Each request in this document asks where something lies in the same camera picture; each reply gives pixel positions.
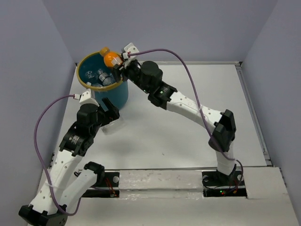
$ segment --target orange object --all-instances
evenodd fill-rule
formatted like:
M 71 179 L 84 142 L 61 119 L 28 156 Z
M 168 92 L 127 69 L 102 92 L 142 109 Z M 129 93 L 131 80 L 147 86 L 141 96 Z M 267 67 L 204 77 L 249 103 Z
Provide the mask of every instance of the orange object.
M 120 55 L 115 52 L 111 52 L 108 47 L 104 47 L 99 51 L 99 54 L 103 56 L 104 64 L 107 67 L 114 67 L 115 65 L 121 65 L 123 63 Z

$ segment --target gray wall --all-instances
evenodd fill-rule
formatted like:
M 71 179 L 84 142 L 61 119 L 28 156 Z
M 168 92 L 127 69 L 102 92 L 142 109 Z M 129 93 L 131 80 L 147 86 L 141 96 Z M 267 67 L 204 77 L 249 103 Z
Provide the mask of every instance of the gray wall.
M 301 222 L 301 1 L 279 0 L 243 63 L 272 161 Z
M 277 0 L 43 0 L 78 62 L 104 46 L 169 48 L 189 61 L 242 61 Z M 175 60 L 167 53 L 147 56 Z
M 41 175 L 34 125 L 48 103 L 69 93 L 74 66 L 42 1 L 0 1 L 1 226 L 25 225 L 18 211 L 34 197 Z M 48 162 L 65 104 L 51 109 L 38 131 Z

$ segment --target robotic arm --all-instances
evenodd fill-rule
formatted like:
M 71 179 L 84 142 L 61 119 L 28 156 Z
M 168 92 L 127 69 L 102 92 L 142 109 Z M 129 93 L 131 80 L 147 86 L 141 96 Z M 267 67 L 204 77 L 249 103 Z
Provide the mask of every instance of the robotic arm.
M 163 82 L 163 72 L 155 62 L 145 61 L 140 64 L 136 56 L 129 56 L 133 53 L 139 53 L 139 50 L 132 43 L 129 43 L 122 50 L 123 63 L 115 64 L 114 67 L 110 68 L 116 81 L 119 81 L 121 77 L 124 81 L 129 79 L 146 94 L 149 94 L 148 100 L 155 106 L 183 115 L 205 128 L 197 104 L 175 87 Z M 235 139 L 236 132 L 233 113 L 229 110 L 220 112 L 203 105 L 201 108 L 211 134 L 224 154 L 229 158 L 233 158 L 232 141 Z M 218 151 L 211 139 L 208 143 L 216 152 L 217 171 L 221 173 L 221 177 L 230 180 L 236 170 L 236 164 L 234 161 L 227 160 Z
M 65 225 L 67 212 L 73 208 L 83 193 L 95 183 L 101 183 L 104 177 L 104 167 L 94 162 L 85 165 L 82 173 L 67 187 L 67 183 L 75 171 L 76 166 L 85 156 L 88 148 L 93 144 L 99 128 L 119 118 L 118 109 L 104 98 L 107 111 L 96 102 L 91 90 L 82 95 L 75 95 L 81 105 L 77 112 L 77 120 L 63 137 L 60 149 L 53 161 L 50 172 L 52 185 L 46 180 L 36 197 L 29 205 L 22 206 L 19 215 L 34 226 Z M 60 205 L 64 212 L 56 207 L 52 198 Z

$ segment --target blue bucket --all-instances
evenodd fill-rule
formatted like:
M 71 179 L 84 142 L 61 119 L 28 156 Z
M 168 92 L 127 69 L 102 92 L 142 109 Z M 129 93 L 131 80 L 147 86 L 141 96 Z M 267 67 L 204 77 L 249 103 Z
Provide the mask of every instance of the blue bucket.
M 93 87 L 87 85 L 86 83 L 88 82 L 88 80 L 85 76 L 86 72 L 93 71 L 95 73 L 99 69 L 102 69 L 108 74 L 110 73 L 110 70 L 104 64 L 103 57 L 99 54 L 99 52 L 95 52 L 86 56 L 78 64 L 76 70 L 79 82 L 86 89 L 91 89 L 95 91 L 95 99 L 104 109 L 106 109 L 106 107 L 103 104 L 102 99 L 105 97 L 107 97 L 112 102 L 112 104 L 115 105 L 118 109 L 121 109 L 126 104 L 128 99 L 127 81 L 116 82 L 114 84 L 104 87 Z

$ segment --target white table surface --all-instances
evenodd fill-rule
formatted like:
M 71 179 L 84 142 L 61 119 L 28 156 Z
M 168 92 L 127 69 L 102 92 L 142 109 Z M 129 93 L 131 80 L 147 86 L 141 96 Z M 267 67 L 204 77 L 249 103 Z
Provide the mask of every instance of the white table surface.
M 182 65 L 160 65 L 163 81 L 195 100 Z M 201 104 L 234 113 L 237 132 L 234 155 L 244 166 L 266 166 L 246 99 L 234 65 L 189 65 Z M 120 115 L 126 126 L 112 135 L 100 130 L 89 148 L 83 167 L 95 161 L 106 169 L 160 169 L 216 167 L 215 152 L 209 147 L 204 128 L 178 114 L 152 105 L 147 95 L 128 82 L 129 98 Z M 85 89 L 76 75 L 71 94 Z M 76 121 L 79 103 L 69 99 L 58 144 Z

